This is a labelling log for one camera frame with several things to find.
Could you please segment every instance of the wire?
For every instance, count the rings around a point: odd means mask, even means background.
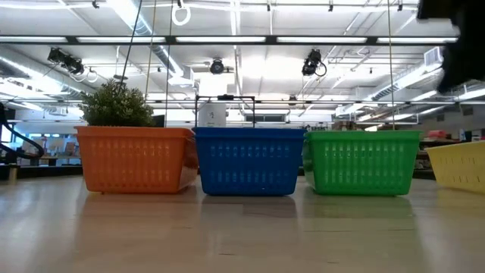
[[[174,11],[174,0],[172,0],[172,7],[171,7],[171,11],[172,11],[172,15],[173,15],[173,11]],[[172,24],[170,24],[170,28],[168,30],[168,35],[169,36],[172,36]],[[171,50],[171,46],[168,45],[168,50],[167,50],[167,82],[165,83],[165,127],[167,126],[167,119],[168,119],[168,70],[169,70],[169,67],[170,67],[170,50]]]
[[[89,74],[95,74],[96,77],[93,79],[93,80],[89,80],[88,77],[89,77]],[[89,82],[89,83],[95,83],[99,78],[99,75],[98,75],[98,72],[92,70],[91,68],[89,69],[89,72],[88,74],[86,75],[86,80]]]
[[[315,75],[317,75],[317,76],[319,76],[319,77],[323,77],[323,76],[327,75],[328,69],[327,69],[327,66],[326,66],[326,65],[325,65],[323,62],[321,62],[321,61],[320,61],[320,64],[321,64],[323,67],[325,67],[325,73],[323,73],[323,74],[317,74],[317,71],[315,71]]]
[[[49,69],[47,72],[45,72],[45,74],[42,75],[42,77],[45,77],[47,74],[49,74],[52,70],[54,70],[54,68],[56,68],[60,63],[57,63],[55,64],[54,66],[51,67],[51,69]]]
[[[78,80],[74,77],[74,75],[72,73],[69,73],[69,77],[71,79],[73,79],[74,81],[76,81],[77,83],[82,83],[88,76],[86,75],[82,80]]]
[[[123,75],[121,75],[121,80],[120,80],[120,89],[123,86],[124,75],[127,72],[128,59],[130,58],[131,47],[133,46],[133,39],[135,38],[136,25],[138,24],[139,13],[142,11],[142,3],[143,3],[143,0],[140,0],[139,1],[139,6],[138,6],[138,13],[136,13],[135,25],[133,26],[133,32],[131,33],[131,40],[130,40],[130,46],[128,47],[127,58],[124,61]]]
[[[153,8],[153,31],[152,31],[152,38],[150,39],[150,49],[153,46],[153,36],[155,35],[155,19],[157,17],[157,0],[155,0],[155,6]],[[146,100],[149,97],[149,80],[150,80],[150,67],[152,66],[152,52],[153,50],[150,50],[149,54],[149,68],[146,73],[146,85],[145,85],[145,105],[146,105]]]
[[[393,76],[393,42],[392,42],[392,33],[391,33],[391,3],[390,0],[387,0],[387,29],[389,30],[389,63],[390,63],[390,72],[391,72],[391,86],[394,86],[394,76]],[[394,92],[391,92],[391,101],[394,105]],[[396,130],[396,119],[394,116],[393,110],[393,130]]]

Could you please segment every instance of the fluorescent light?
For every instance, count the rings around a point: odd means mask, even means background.
[[[393,102],[393,101],[379,101],[377,102],[379,103],[380,105],[401,105],[401,104],[404,104],[404,102]]]
[[[301,42],[301,43],[363,43],[367,37],[277,37],[278,42]]]
[[[405,119],[405,118],[409,118],[411,117],[413,114],[400,114],[400,115],[394,115],[394,121],[400,121],[402,119]],[[386,118],[387,121],[392,121],[393,120],[393,116],[390,116],[388,118]]]
[[[466,92],[463,95],[456,96],[455,99],[457,99],[459,101],[463,101],[463,100],[466,100],[466,99],[477,98],[479,96],[485,96],[485,89],[480,89],[480,90],[477,90],[477,91]]]
[[[458,38],[456,37],[396,37],[391,39],[389,37],[377,38],[377,43],[422,43],[422,44],[436,44],[436,43],[447,43],[456,42]]]
[[[411,102],[412,105],[453,105],[454,102]]]
[[[175,38],[177,42],[265,42],[262,36],[185,36]]]
[[[422,95],[419,95],[419,96],[413,98],[411,101],[416,102],[416,101],[419,101],[419,100],[422,100],[422,99],[428,99],[428,98],[430,98],[430,97],[432,97],[436,94],[437,94],[437,91],[430,91],[428,93],[425,93],[425,94],[422,94]]]
[[[0,42],[67,42],[62,36],[0,36]]]
[[[372,115],[365,115],[358,119],[358,121],[368,121],[372,118]]]
[[[445,108],[445,106],[440,106],[440,107],[436,107],[436,108],[431,108],[431,109],[428,109],[426,111],[422,111],[421,113],[419,113],[420,115],[426,115],[426,114],[430,114],[430,113],[433,113],[434,111],[438,111],[440,109],[443,109]]]
[[[129,36],[119,36],[119,37],[77,37],[77,41],[79,42],[131,42],[131,37]],[[148,36],[143,37],[133,37],[133,42],[151,42],[152,38]],[[154,36],[153,42],[160,43],[165,42],[165,37]]]

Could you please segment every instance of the window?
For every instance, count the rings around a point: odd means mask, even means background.
[[[2,142],[10,143],[12,142],[12,132],[9,131],[4,125],[2,125]]]

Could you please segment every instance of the metal pipe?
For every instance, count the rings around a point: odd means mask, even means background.
[[[195,100],[180,100],[180,99],[169,99],[169,100],[154,100],[149,99],[147,103],[157,105],[157,104],[189,104],[194,103]],[[207,99],[199,99],[199,101],[205,102]],[[0,102],[33,102],[33,103],[51,103],[51,104],[62,104],[65,105],[66,103],[82,103],[82,100],[55,100],[55,99],[0,99]],[[218,101],[218,100],[211,100],[211,103],[228,103],[227,101]],[[281,100],[255,100],[255,104],[273,104],[273,105],[288,105],[288,101],[281,101]],[[336,105],[336,104],[352,104],[356,103],[362,106],[366,105],[390,105],[392,101],[371,101],[371,100],[321,100],[321,101],[306,101],[306,100],[298,100],[298,101],[291,101],[292,104],[315,104],[315,105]],[[247,104],[244,101],[231,101],[230,104]],[[437,101],[395,101],[395,105],[485,105],[485,101],[448,101],[448,102],[437,102]]]

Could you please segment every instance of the hanging cable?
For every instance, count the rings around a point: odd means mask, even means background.
[[[78,80],[72,73],[69,73],[69,77],[78,83],[82,83],[87,78],[87,75],[81,80]]]
[[[153,36],[155,35],[155,18],[157,17],[157,0],[155,0],[155,6],[153,7],[153,22],[152,22],[152,38],[150,39],[150,49],[153,46]],[[150,68],[152,67],[152,52],[153,50],[150,50],[149,54],[149,69],[148,72],[146,73],[146,85],[145,85],[145,105],[146,105],[146,100],[149,97],[149,80],[150,80]]]
[[[94,74],[95,75],[95,78],[92,79],[92,80],[89,80],[88,77],[90,74]],[[92,67],[89,68],[89,71],[88,71],[88,74],[86,75],[86,80],[88,81],[88,83],[95,83],[99,78],[99,75],[98,75],[98,72],[94,71],[92,69]]]
[[[172,0],[172,20],[174,19],[174,0]],[[170,27],[168,29],[168,35],[169,36],[172,36],[172,24],[170,24]],[[171,62],[171,58],[170,58],[170,50],[171,50],[171,46],[168,45],[168,50],[167,50],[167,82],[165,83],[165,127],[167,126],[167,120],[168,120],[168,68],[170,67],[170,62]]]
[[[128,59],[130,59],[131,47],[133,46],[133,39],[135,38],[135,33],[136,33],[136,25],[138,24],[139,13],[142,11],[142,3],[143,3],[143,0],[139,0],[139,6],[138,6],[138,12],[136,13],[135,25],[133,26],[133,32],[131,33],[130,46],[128,46],[127,58],[124,61],[123,74],[121,75],[121,79],[120,79],[120,88],[123,86],[124,75],[127,72]]]
[[[394,76],[393,76],[393,42],[392,42],[392,33],[391,33],[391,3],[390,0],[387,0],[387,26],[389,30],[389,64],[390,64],[390,73],[391,73],[391,86],[394,86]],[[394,105],[394,92],[391,92],[391,101]],[[393,130],[396,130],[396,119],[393,110]]]

